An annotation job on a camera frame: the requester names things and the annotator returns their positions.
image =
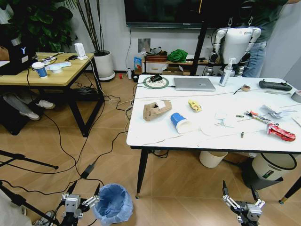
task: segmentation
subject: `blue paper cup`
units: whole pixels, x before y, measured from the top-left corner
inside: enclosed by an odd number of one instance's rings
[[[193,131],[193,125],[191,121],[187,120],[179,113],[172,114],[170,119],[173,122],[174,126],[176,127],[178,133],[183,134],[183,133]]]
[[[182,120],[185,120],[183,116],[181,116],[179,113],[174,113],[170,116],[171,121],[173,122],[174,126],[177,127],[178,123]]]
[[[39,74],[40,78],[47,78],[45,65],[42,62],[33,63],[32,68]]]

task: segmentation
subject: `wastebasket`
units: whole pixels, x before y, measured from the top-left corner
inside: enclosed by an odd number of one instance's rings
[[[297,161],[291,154],[261,153],[252,162],[259,178],[277,180],[297,167]]]
[[[102,226],[128,221],[133,213],[132,198],[127,190],[119,184],[108,184],[99,191],[99,203],[93,212]]]
[[[228,154],[228,152],[207,152],[201,151],[199,154],[199,160],[201,163],[208,167],[214,168],[222,161],[222,159]]]

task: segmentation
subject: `game controller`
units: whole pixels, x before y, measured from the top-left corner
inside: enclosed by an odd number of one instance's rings
[[[284,83],[284,82],[276,83],[276,82],[268,82],[268,81],[262,80],[259,82],[259,86],[260,86],[260,88],[263,88],[263,89],[266,89],[266,88],[282,89],[285,91],[292,90],[292,87],[290,85],[288,85],[287,82],[286,83]]]

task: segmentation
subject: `potted plant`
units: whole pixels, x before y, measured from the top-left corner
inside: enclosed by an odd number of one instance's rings
[[[94,55],[99,80],[110,80],[115,77],[115,72],[113,71],[112,54],[110,51],[104,49],[103,31],[100,21],[100,0],[96,0],[96,6],[93,6],[97,9],[99,33],[97,33],[95,29],[94,18],[96,17],[93,17],[90,1],[76,0],[76,5],[95,49]]]
[[[60,52],[70,46],[72,12],[57,5],[65,0],[0,0],[0,8],[9,4],[13,11],[8,24],[2,24],[4,35],[11,39],[30,40],[38,52]]]

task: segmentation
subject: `bottle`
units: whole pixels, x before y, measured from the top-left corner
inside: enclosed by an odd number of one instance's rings
[[[228,65],[225,67],[225,69],[224,69],[224,71],[222,73],[221,80],[220,80],[220,86],[226,86],[226,83],[227,83],[227,81],[228,81],[228,79],[231,76],[232,71],[233,71],[232,64],[233,64],[234,60],[236,60],[236,59],[235,58],[231,58],[230,62],[228,63]]]
[[[127,76],[128,76],[128,79],[132,79],[132,71],[131,71],[130,67],[127,68]]]

